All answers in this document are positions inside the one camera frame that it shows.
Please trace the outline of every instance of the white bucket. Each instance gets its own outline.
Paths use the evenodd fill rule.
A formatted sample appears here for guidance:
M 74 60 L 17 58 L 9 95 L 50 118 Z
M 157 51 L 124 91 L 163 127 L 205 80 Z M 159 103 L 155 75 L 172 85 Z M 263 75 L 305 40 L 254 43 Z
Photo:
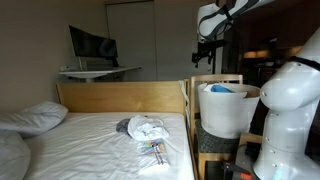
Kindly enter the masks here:
M 211 87 L 217 84 L 232 93 L 211 92 Z M 208 133 L 236 139 L 241 132 L 249 131 L 260 98 L 259 88 L 232 83 L 200 84 L 198 94 L 201 125 Z

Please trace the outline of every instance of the mattress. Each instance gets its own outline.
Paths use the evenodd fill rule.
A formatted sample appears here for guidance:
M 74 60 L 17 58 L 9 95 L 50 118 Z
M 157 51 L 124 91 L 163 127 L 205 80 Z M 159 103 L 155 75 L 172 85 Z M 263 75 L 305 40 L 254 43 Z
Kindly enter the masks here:
M 141 174 L 139 142 L 116 125 L 135 115 L 159 118 L 170 168 Z M 184 117 L 177 113 L 69 113 L 50 131 L 26 139 L 31 162 L 25 179 L 194 179 Z

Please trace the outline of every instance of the wooden chair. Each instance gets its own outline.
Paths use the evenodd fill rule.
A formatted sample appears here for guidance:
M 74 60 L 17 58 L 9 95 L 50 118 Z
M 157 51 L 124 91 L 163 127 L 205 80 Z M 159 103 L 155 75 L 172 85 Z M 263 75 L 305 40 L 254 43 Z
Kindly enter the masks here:
M 196 119 L 200 113 L 200 107 L 197 107 L 197 85 L 200 83 L 243 83 L 243 77 L 240 74 L 210 74 L 192 76 L 189 86 L 190 99 L 190 135 L 192 146 L 197 148 L 198 160 L 197 170 L 199 179 L 205 179 L 205 168 L 207 161 L 230 161 L 235 157 L 239 139 L 230 140 L 219 138 L 207 133 L 201 126 L 201 120 Z

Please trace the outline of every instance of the wooden bed frame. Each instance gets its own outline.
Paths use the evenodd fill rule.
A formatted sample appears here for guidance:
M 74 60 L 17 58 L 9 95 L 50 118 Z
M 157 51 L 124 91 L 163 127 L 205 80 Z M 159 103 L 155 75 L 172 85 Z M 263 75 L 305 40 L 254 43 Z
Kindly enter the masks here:
M 185 114 L 178 81 L 57 83 L 70 112 L 174 112 Z

